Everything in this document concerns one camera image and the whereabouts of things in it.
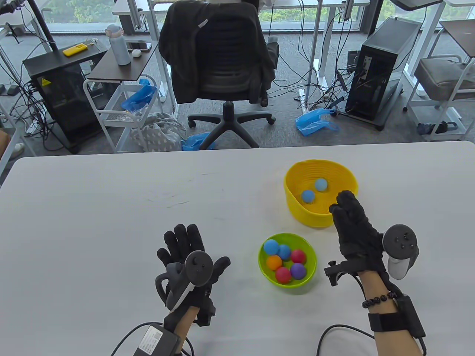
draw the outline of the ball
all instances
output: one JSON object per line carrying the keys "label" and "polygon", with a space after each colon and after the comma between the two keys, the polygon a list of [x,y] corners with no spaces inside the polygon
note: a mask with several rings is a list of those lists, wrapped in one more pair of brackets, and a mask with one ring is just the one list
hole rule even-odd
{"label": "ball", "polygon": [[307,261],[307,256],[302,250],[293,250],[292,254],[290,255],[290,259],[293,263],[304,264]]}
{"label": "ball", "polygon": [[315,193],[311,190],[304,190],[302,192],[302,200],[307,204],[313,203],[315,200]]}
{"label": "ball", "polygon": [[264,243],[264,252],[269,256],[279,253],[279,244],[276,240],[270,239]]}
{"label": "ball", "polygon": [[292,280],[292,275],[287,268],[280,267],[275,273],[275,278],[280,284],[287,284]]}
{"label": "ball", "polygon": [[294,279],[301,280],[307,275],[307,269],[301,263],[294,263],[292,267],[290,267],[290,274]]}
{"label": "ball", "polygon": [[324,192],[328,188],[328,182],[326,179],[323,178],[318,178],[315,181],[315,189],[317,189],[319,192]]}
{"label": "ball", "polygon": [[266,261],[266,265],[273,271],[282,267],[282,259],[279,256],[269,256]]}
{"label": "ball", "polygon": [[292,250],[290,249],[289,246],[287,245],[280,245],[279,246],[279,253],[278,256],[283,260],[283,261],[288,261],[290,260],[290,254],[292,253]]}

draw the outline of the yellow phone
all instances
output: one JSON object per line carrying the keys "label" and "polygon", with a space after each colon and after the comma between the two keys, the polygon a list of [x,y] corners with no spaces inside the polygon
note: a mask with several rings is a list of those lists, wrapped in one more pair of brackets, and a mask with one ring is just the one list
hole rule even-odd
{"label": "yellow phone", "polygon": [[71,48],[65,49],[63,51],[66,57],[71,57],[76,53],[80,53],[82,51],[87,50],[87,46],[84,43],[80,43],[79,45],[72,46]]}

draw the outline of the water bottle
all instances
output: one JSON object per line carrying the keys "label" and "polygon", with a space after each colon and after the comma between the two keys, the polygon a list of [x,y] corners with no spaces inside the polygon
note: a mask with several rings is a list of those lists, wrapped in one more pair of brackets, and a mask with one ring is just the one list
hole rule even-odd
{"label": "water bottle", "polygon": [[114,52],[115,60],[120,66],[126,66],[132,62],[132,58],[127,49],[125,38],[122,33],[122,29],[117,25],[109,25],[105,29],[105,34],[109,37],[112,51]]}

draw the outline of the black jacket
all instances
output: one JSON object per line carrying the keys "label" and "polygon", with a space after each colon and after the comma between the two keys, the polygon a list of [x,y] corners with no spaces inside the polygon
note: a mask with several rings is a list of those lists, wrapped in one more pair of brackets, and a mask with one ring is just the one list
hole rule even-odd
{"label": "black jacket", "polygon": [[168,9],[160,32],[159,51],[171,66],[171,81],[177,103],[192,103],[197,99],[199,76],[196,63],[196,34],[199,25],[215,14],[233,14],[251,19],[256,26],[256,52],[262,58],[263,82],[270,88],[275,79],[276,58],[273,60],[262,34],[257,9],[249,3],[208,4],[195,0],[180,0]]}

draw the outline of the computer case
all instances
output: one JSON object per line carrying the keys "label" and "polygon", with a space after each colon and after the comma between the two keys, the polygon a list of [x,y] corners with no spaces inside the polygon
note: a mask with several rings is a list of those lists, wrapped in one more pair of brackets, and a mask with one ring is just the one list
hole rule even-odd
{"label": "computer case", "polygon": [[363,43],[346,101],[347,116],[384,128],[387,106],[399,95],[396,89],[420,27],[419,22],[389,18]]}
{"label": "computer case", "polygon": [[[53,122],[62,130],[68,148],[101,132],[101,126],[83,90],[86,76],[99,63],[107,48],[99,41],[85,41],[88,49],[66,57],[62,48],[23,61],[33,87],[44,100]],[[118,84],[93,83],[91,96],[98,109],[103,109]]]}

